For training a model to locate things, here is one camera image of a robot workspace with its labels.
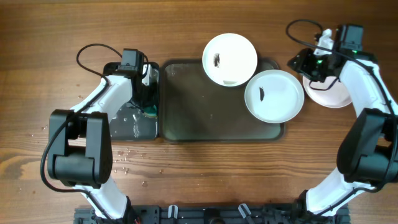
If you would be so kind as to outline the green yellow sponge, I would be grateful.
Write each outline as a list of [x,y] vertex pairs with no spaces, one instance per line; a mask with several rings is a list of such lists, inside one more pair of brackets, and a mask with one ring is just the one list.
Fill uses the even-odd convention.
[[152,105],[144,107],[143,114],[148,118],[156,118],[158,116],[158,106]]

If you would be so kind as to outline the pink white plate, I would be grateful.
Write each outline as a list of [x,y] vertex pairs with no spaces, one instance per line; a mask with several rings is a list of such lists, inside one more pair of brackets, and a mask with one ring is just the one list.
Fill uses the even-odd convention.
[[352,103],[349,93],[336,77],[327,77],[324,82],[310,82],[306,77],[302,77],[302,84],[307,95],[319,105],[327,108],[342,108]]

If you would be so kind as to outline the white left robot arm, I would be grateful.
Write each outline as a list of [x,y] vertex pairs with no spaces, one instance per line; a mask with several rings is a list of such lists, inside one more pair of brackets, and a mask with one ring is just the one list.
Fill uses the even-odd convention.
[[70,110],[55,110],[50,116],[49,143],[40,162],[43,183],[55,192],[84,195],[97,222],[138,223],[130,199],[111,178],[109,122],[136,96],[135,84],[152,88],[158,83],[158,75],[103,75],[80,104]]

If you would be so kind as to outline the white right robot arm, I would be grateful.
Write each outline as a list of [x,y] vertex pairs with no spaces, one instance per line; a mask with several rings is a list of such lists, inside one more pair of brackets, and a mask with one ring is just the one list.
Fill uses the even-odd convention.
[[336,77],[348,90],[357,118],[338,150],[336,168],[295,201],[296,219],[321,220],[361,193],[397,182],[397,103],[370,53],[343,50],[317,56],[301,50],[287,65],[311,81]]

